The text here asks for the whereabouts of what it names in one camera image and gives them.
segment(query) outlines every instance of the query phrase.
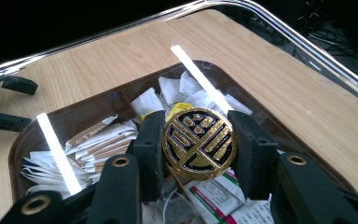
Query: white strip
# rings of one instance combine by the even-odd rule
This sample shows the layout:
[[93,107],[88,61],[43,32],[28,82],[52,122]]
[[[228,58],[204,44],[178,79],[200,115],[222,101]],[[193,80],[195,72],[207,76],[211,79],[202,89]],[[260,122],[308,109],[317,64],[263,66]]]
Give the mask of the white strip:
[[212,85],[208,78],[202,74],[199,68],[193,63],[193,61],[191,61],[190,57],[188,57],[180,46],[172,46],[171,50],[225,114],[228,113],[228,110],[232,110],[232,107],[228,104],[223,94],[221,94]]
[[50,120],[46,113],[40,114],[37,117],[40,128],[45,135],[50,151],[53,154],[54,160],[57,162],[58,168],[62,174],[63,180],[65,181],[66,187],[68,188],[71,195],[74,195],[81,191],[79,182],[76,179],[75,173],[72,170],[69,161],[66,159],[65,153],[63,153],[60,142],[58,141],[57,135],[51,127]]

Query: stack of packets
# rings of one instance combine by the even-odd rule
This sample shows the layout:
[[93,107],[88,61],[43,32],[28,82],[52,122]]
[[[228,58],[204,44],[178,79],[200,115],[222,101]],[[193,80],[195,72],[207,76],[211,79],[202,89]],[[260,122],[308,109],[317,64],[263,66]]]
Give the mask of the stack of packets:
[[[187,71],[181,75],[180,79],[159,77],[158,84],[161,94],[156,94],[155,90],[150,88],[131,102],[141,119],[149,113],[165,110],[166,120],[169,120],[172,114],[191,107],[209,108],[227,116]],[[230,94],[226,94],[225,99],[234,110],[248,115],[252,114],[251,109]]]
[[[98,182],[104,162],[125,153],[130,141],[136,138],[136,125],[131,120],[112,124],[116,118],[102,120],[65,145],[64,152],[82,189]],[[70,196],[50,151],[33,151],[30,158],[24,159],[21,174],[37,184],[29,188],[27,194],[48,189],[60,192],[63,198]]]
[[269,201],[245,200],[231,169],[212,180],[190,181],[185,191],[206,223],[274,223]]

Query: brown tray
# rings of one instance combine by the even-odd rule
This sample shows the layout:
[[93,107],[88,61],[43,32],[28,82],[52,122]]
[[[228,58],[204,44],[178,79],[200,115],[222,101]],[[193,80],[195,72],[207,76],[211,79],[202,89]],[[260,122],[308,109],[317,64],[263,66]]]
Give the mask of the brown tray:
[[[218,90],[232,95],[252,109],[254,111],[252,117],[280,144],[280,149],[308,154],[324,168],[326,174],[339,188],[354,192],[354,188],[342,175],[308,148],[301,139],[294,136],[221,68],[207,62],[195,61],[194,63]],[[60,143],[64,146],[66,141],[75,134],[108,116],[118,114],[117,122],[135,118],[136,114],[131,107],[131,101],[151,87],[156,92],[160,92],[158,77],[179,78],[185,70],[186,68],[179,63],[49,113],[48,116]],[[20,174],[22,158],[29,157],[30,151],[43,150],[48,150],[48,145],[37,121],[34,120],[17,137],[9,154],[14,202],[25,196],[27,189],[34,185],[32,181]]]

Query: gold medallion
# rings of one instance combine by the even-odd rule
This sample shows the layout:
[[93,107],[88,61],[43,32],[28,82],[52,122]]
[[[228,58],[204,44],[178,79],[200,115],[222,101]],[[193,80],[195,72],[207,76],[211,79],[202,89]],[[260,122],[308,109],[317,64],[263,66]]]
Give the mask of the gold medallion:
[[182,110],[164,127],[162,150],[168,164],[192,180],[224,173],[237,154],[236,146],[231,123],[210,109]]

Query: wooden table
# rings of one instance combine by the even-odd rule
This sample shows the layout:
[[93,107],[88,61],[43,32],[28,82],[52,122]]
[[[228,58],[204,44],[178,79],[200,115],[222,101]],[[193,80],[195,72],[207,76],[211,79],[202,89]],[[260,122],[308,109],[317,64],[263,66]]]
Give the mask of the wooden table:
[[[34,119],[179,63],[179,45],[214,63],[358,191],[358,99],[223,14],[152,21],[43,58],[18,74],[34,96],[0,89],[0,112]],[[12,205],[7,156],[17,133],[0,131],[0,218]]]

